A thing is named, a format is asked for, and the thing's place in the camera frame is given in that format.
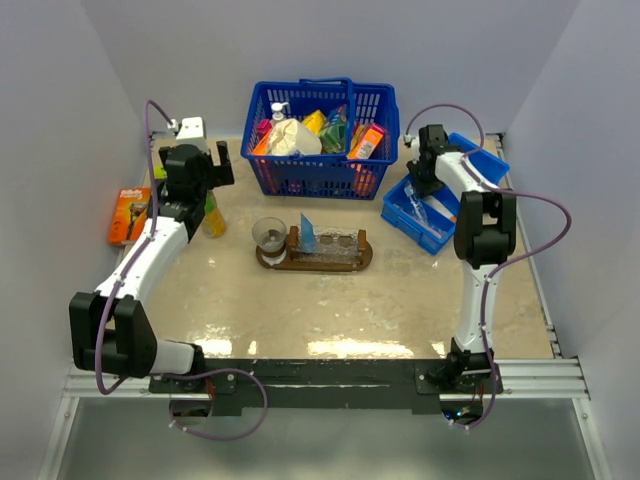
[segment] blue basket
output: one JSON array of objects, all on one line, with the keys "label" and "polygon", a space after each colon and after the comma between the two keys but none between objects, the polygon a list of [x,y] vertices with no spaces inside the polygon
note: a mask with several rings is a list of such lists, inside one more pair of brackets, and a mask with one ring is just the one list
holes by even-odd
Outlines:
[{"label": "blue basket", "polygon": [[[470,142],[457,133],[449,135],[449,143],[459,145],[465,152],[476,148],[473,142]],[[469,161],[491,183],[497,184],[509,171],[509,165],[507,163],[486,150],[474,153],[469,157]],[[451,239],[455,232],[456,224],[448,218],[448,216],[443,215],[423,200],[420,201],[427,212],[430,226],[438,229],[442,232],[442,235],[438,236],[434,234],[409,215],[407,212],[412,211],[413,207],[407,195],[404,193],[404,185],[408,181],[409,175],[403,178],[400,183],[384,196],[382,218],[408,235],[423,250],[435,255]],[[458,216],[460,201],[451,190],[444,188],[434,193],[432,197],[438,200],[453,216]]]},{"label": "blue basket", "polygon": [[[259,143],[256,129],[261,120],[271,118],[272,102],[289,102],[283,113],[300,121],[315,110],[327,115],[347,104],[347,148],[355,121],[375,122],[387,133],[368,160],[347,160],[348,151],[291,157],[253,155]],[[373,200],[387,167],[398,159],[399,136],[398,107],[391,85],[353,83],[348,78],[260,82],[249,105],[242,156],[251,163],[265,195]]]}]

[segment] tabletop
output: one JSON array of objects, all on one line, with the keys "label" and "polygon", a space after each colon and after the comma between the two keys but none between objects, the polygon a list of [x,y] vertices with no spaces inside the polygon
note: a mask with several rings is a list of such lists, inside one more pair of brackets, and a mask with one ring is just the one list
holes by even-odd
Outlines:
[{"label": "tabletop", "polygon": [[[215,140],[210,140],[214,158]],[[262,194],[240,139],[226,139],[236,183],[215,195],[226,233],[198,231],[168,268],[148,305],[160,338],[194,342],[207,356],[235,358],[438,358],[458,324],[462,263],[453,242],[437,256],[381,217],[382,198],[405,175],[409,151],[389,167],[376,198],[338,200]],[[166,145],[156,142],[155,148]],[[487,150],[495,151],[486,142]],[[369,267],[357,273],[276,272],[263,268],[251,236],[264,217],[287,228],[304,213],[314,225],[367,231]],[[521,238],[517,252],[524,250]],[[494,314],[499,358],[551,358],[530,266],[502,275]]]}]

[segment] orange package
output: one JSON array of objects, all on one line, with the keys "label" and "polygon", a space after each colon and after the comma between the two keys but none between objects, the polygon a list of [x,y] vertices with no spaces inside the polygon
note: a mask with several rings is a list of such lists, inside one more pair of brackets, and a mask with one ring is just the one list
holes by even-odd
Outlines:
[{"label": "orange package", "polygon": [[147,207],[151,189],[148,187],[123,188],[118,195],[113,214],[109,243],[117,247],[135,243],[147,220]]},{"label": "orange package", "polygon": [[351,149],[347,158],[349,160],[368,159],[384,138],[384,134],[384,128],[380,125],[375,123],[369,124],[364,134],[362,134],[362,138],[360,138],[356,146]]}]

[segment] white wall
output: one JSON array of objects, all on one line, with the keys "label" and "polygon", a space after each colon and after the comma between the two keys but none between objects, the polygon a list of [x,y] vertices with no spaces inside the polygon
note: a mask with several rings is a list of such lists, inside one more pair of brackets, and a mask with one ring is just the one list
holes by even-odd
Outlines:
[{"label": "white wall", "polygon": [[[640,33],[637,0],[582,0],[507,132],[514,183],[562,199],[540,270],[565,355],[580,355],[616,478],[640,471]],[[522,202],[539,245],[561,215]]]},{"label": "white wall", "polygon": [[[422,106],[455,101],[503,131],[578,3],[81,1],[133,105],[150,95],[235,134],[257,81],[344,75],[393,84],[402,125]],[[432,118],[472,131],[459,114]]]},{"label": "white wall", "polygon": [[35,478],[71,361],[68,302],[113,267],[138,117],[75,0],[0,2],[0,478]]}]

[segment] yellow bottle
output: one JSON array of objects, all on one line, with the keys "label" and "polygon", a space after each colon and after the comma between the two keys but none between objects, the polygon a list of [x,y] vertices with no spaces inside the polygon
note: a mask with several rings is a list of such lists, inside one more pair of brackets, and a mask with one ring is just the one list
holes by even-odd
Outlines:
[{"label": "yellow bottle", "polygon": [[227,231],[227,224],[218,208],[218,202],[213,191],[207,192],[207,200],[204,204],[204,218],[202,219],[202,231],[207,237],[216,238]]}]

